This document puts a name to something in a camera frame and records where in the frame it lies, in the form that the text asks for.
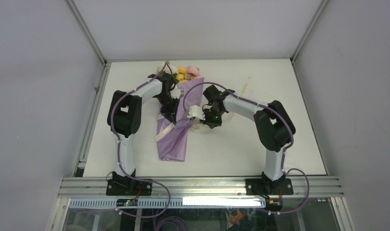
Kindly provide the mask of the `cream ribbon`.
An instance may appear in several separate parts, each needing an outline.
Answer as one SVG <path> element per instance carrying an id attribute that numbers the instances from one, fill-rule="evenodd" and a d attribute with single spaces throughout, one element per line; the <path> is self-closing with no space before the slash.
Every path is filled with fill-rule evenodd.
<path id="1" fill-rule="evenodd" d="M 226 117 L 222 119 L 222 124 L 227 125 L 234 117 L 234 113 L 230 112 Z M 200 121 L 195 121 L 190 127 L 191 131 L 198 131 L 202 129 L 209 128 L 207 125 L 202 124 Z M 169 123 L 164 129 L 161 129 L 158 134 L 151 140 L 151 142 L 159 142 L 161 139 L 163 139 L 166 135 L 171 133 L 171 131 L 177 130 L 177 126 L 173 123 Z"/>

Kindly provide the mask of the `white fake flower stem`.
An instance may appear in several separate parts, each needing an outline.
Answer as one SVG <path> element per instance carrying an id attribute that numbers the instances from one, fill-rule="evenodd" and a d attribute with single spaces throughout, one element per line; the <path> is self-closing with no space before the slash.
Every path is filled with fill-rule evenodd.
<path id="1" fill-rule="evenodd" d="M 173 77 L 176 77 L 179 74 L 179 70 L 176 66 L 171 65 L 169 61 L 164 61 L 164 63 L 157 67 L 156 74 L 169 74 Z"/>

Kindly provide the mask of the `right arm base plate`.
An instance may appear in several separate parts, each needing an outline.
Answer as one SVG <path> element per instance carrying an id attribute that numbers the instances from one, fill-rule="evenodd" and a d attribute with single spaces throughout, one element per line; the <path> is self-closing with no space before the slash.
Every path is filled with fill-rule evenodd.
<path id="1" fill-rule="evenodd" d="M 291 179 L 282 176 L 277 180 L 270 180 L 263 175 L 261 178 L 245 179 L 247 195 L 293 195 Z"/>

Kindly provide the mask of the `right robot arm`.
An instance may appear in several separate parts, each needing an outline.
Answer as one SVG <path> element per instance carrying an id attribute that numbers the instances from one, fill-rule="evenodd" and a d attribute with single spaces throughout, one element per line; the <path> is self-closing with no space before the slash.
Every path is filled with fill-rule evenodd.
<path id="1" fill-rule="evenodd" d="M 296 132 L 282 103 L 258 103 L 237 96 L 232 90 L 219 91 L 214 85 L 204 90 L 203 95 L 208 108 L 203 110 L 201 123 L 209 128 L 221 126 L 224 113 L 235 113 L 255 123 L 259 140 L 266 149 L 262 188 L 268 195 L 276 194 L 281 189 L 281 181 L 285 179 L 285 151 L 293 144 Z"/>

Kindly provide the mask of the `pink fake flower stem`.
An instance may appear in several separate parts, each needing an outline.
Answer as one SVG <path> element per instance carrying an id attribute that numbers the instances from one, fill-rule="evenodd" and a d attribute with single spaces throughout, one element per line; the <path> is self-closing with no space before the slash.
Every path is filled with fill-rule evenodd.
<path id="1" fill-rule="evenodd" d="M 193 66 L 187 66 L 185 79 L 193 80 L 193 79 L 198 79 L 198 78 L 202 78 L 200 71 L 199 71 L 199 68 L 193 67 Z"/>

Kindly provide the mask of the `pink purple wrapping paper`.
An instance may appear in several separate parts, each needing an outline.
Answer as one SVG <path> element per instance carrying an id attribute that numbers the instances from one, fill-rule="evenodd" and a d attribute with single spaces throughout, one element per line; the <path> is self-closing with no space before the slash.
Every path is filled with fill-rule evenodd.
<path id="1" fill-rule="evenodd" d="M 187 118 L 187 110 L 193 106 L 199 106 L 201 103 L 204 78 L 189 80 L 177 84 L 176 88 L 182 89 L 182 95 L 179 98 L 179 106 L 176 115 L 177 130 L 171 131 L 159 142 L 156 142 L 159 159 L 162 161 L 183 162 L 186 158 L 187 139 L 189 127 L 193 124 L 192 120 Z M 157 133 L 164 129 L 170 121 L 165 118 L 157 122 Z"/>

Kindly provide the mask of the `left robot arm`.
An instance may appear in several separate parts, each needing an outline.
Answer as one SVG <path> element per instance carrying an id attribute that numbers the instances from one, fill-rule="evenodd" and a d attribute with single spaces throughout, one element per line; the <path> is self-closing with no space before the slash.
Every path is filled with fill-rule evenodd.
<path id="1" fill-rule="evenodd" d="M 172 74 L 158 73 L 129 92 L 117 90 L 113 94 L 107 123 L 116 140 L 117 160 L 115 173 L 121 178 L 117 189 L 131 195 L 136 188 L 133 143 L 142 119 L 142 105 L 152 98 L 161 104 L 160 114 L 171 124 L 176 124 L 179 97 L 173 96 L 176 79 Z"/>

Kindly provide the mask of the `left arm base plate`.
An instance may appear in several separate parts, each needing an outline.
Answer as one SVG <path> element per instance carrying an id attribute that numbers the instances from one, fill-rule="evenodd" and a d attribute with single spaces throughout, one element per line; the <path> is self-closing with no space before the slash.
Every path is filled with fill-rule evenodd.
<path id="1" fill-rule="evenodd" d="M 151 196 L 152 183 L 132 180 L 130 178 L 120 180 L 109 180 L 107 196 Z"/>

